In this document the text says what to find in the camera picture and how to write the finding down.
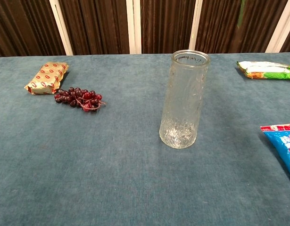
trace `blue tablecloth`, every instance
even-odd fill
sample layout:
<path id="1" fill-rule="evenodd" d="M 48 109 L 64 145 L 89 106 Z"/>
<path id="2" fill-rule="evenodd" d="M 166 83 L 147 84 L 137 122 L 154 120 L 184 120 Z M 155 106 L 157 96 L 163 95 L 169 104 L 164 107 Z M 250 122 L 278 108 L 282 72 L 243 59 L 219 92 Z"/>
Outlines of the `blue tablecloth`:
<path id="1" fill-rule="evenodd" d="M 290 226 L 290 175 L 259 126 L 290 123 L 290 81 L 250 80 L 211 54 L 199 133 L 172 149 L 158 129 L 171 55 L 0 58 L 0 226 Z M 47 61 L 62 88 L 94 89 L 97 113 L 32 96 Z"/>

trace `clear glass jar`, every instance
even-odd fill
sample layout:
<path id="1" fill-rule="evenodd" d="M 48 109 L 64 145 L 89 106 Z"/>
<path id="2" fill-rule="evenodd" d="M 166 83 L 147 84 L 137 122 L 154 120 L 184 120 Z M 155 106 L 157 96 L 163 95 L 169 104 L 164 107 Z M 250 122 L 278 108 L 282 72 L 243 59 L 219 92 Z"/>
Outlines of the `clear glass jar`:
<path id="1" fill-rule="evenodd" d="M 210 58 L 194 50 L 172 55 L 159 136 L 173 148 L 186 148 L 196 139 L 202 94 Z"/>

